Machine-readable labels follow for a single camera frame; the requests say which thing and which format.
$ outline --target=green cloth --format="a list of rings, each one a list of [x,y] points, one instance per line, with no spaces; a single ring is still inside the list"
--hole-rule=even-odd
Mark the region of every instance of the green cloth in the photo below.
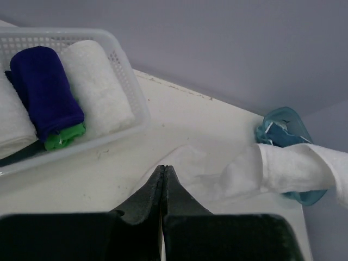
[[[86,132],[83,123],[70,128],[63,129],[59,134],[50,134],[45,141],[45,149],[48,151],[65,148],[74,141],[75,138],[82,136]]]

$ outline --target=white plastic basket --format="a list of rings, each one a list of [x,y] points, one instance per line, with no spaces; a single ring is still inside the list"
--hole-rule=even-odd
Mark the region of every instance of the white plastic basket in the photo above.
[[[9,69],[11,58],[19,51],[34,47],[47,46],[61,52],[69,45],[82,41],[97,41],[105,50],[114,72],[128,98],[135,115],[135,121],[127,129],[117,133],[90,140],[81,144],[23,160],[0,168],[0,176],[39,166],[72,154],[109,143],[133,133],[144,130],[150,123],[150,112],[140,89],[136,76],[129,64],[126,54],[116,38],[105,30],[81,28],[20,28],[0,27],[0,62]]]

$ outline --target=blue plastic dish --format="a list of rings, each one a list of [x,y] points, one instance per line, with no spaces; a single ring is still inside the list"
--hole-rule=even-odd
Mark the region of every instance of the blue plastic dish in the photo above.
[[[255,131],[257,143],[271,145],[271,142],[266,136],[266,129],[269,122],[277,122],[278,124],[285,126],[289,133],[301,136],[310,141],[310,143],[313,143],[312,138],[305,128],[300,116],[297,114],[297,112],[289,107],[273,110],[265,116],[262,125],[259,126]],[[307,192],[292,191],[283,193],[283,195],[287,198],[297,200],[297,202],[304,206],[311,206],[321,199],[326,191],[327,190],[312,190]]]

